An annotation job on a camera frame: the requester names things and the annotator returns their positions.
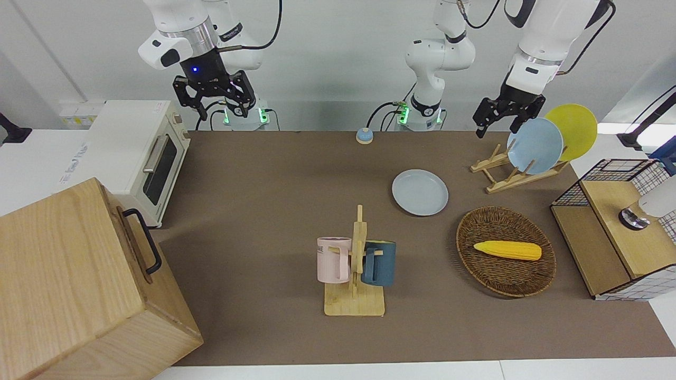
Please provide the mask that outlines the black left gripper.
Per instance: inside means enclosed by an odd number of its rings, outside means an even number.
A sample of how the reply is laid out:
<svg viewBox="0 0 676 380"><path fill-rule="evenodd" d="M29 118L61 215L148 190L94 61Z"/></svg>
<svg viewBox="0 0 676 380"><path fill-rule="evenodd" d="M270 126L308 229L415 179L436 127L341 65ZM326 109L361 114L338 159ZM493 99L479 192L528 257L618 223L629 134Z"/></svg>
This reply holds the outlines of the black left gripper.
<svg viewBox="0 0 676 380"><path fill-rule="evenodd" d="M511 106L517 109L516 118L510 125L510 132L517 133L524 123L538 117L539 111L546 101L545 96L529 93L528 91L507 84L510 74L500 87L499 96L493 100L485 97L473 113L473 121L476 123L476 136L483 139L488 127L499 120L500 115L507 115Z"/></svg>

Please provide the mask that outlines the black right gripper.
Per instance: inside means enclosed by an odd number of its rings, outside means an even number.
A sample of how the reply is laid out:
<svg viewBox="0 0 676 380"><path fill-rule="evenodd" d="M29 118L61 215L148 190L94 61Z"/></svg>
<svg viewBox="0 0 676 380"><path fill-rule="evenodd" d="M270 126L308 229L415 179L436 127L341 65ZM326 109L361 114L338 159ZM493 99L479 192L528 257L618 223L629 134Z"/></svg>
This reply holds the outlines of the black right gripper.
<svg viewBox="0 0 676 380"><path fill-rule="evenodd" d="M247 118L256 105L256 94L246 72L228 74L217 49L180 62L184 77L174 77L173 88L179 104L193 109L206 121L203 97L225 97L227 108L235 116Z"/></svg>

